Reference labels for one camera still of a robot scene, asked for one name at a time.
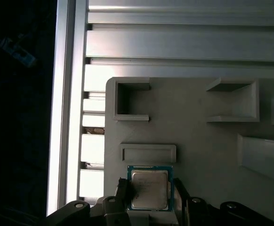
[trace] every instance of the metal frame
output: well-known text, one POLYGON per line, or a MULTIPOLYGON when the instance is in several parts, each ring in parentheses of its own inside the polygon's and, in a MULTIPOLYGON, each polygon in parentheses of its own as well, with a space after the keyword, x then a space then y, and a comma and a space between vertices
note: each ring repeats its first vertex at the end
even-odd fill
MULTIPOLYGON (((47 215, 61 208, 71 199, 67 197, 67 189, 70 188, 69 183, 71 182, 67 180, 66 176, 69 172, 75 172, 70 164, 72 159, 69 159, 68 156, 68 148, 71 148, 71 146, 68 147, 68 141, 69 139, 73 141, 75 134, 77 134, 79 130, 73 134, 70 133, 71 136, 69 137, 68 134, 73 131, 75 125, 77 126, 77 124, 80 123, 78 119, 73 121, 73 115, 80 109, 74 110, 79 103, 73 101, 73 96, 77 95, 76 92, 79 92, 79 90, 71 89, 71 86, 77 85, 80 80, 79 76, 72 76, 73 74, 77 75, 81 73, 81 79, 83 77, 86 10, 87 1, 85 0, 57 1, 47 215)), ((77 164, 74 163, 73 167, 78 171, 77 164)))
POLYGON ((69 137, 67 154, 66 203, 77 200, 80 187, 81 125, 83 111, 83 84, 85 75, 85 45, 87 0, 76 0, 73 69, 71 81, 69 137))

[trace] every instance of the gray 3d printed tray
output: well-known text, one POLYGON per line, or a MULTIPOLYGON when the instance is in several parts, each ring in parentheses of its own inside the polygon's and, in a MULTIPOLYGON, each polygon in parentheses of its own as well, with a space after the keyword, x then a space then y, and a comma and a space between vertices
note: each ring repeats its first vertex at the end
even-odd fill
MULTIPOLYGON (((148 90, 130 92, 126 111, 129 115, 147 115, 149 121, 115 120, 115 84, 139 83, 138 80, 112 78, 106 85, 104 195, 114 195, 119 177, 126 178, 130 163, 123 161, 121 144, 172 144, 177 147, 176 162, 159 162, 169 159, 166 151, 164 157, 157 156, 154 165, 172 165, 174 177, 182 180, 190 195, 202 197, 216 207, 225 201, 240 202, 274 220, 272 174, 261 168, 251 169, 256 164, 240 166, 238 154, 238 134, 274 140, 274 79, 247 78, 239 83, 222 79, 215 82, 210 78, 150 78, 146 80, 148 90), (245 111, 233 111, 235 104, 243 100, 246 107, 239 104, 245 111), (212 123, 207 121, 211 116, 234 120, 212 123), (250 121, 242 122, 244 116, 250 121)), ((130 161, 134 161, 137 152, 128 152, 130 161)), ((134 164, 153 165, 143 157, 134 164)), ((173 220, 170 215, 164 220, 168 219, 168 223, 173 220)))

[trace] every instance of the bolt head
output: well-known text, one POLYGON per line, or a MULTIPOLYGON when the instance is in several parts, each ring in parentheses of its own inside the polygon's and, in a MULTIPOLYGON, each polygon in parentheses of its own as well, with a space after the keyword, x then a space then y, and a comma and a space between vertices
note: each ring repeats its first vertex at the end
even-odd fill
POLYGON ((201 202, 201 200, 200 200, 200 199, 198 199, 198 198, 193 198, 193 202, 195 202, 195 203, 199 203, 199 202, 201 202))
POLYGON ((236 205, 234 205, 233 203, 228 203, 227 207, 230 208, 230 209, 235 209, 236 205))
POLYGON ((78 204, 75 205, 76 208, 81 208, 83 206, 84 206, 84 204, 81 204, 81 203, 78 203, 78 204))

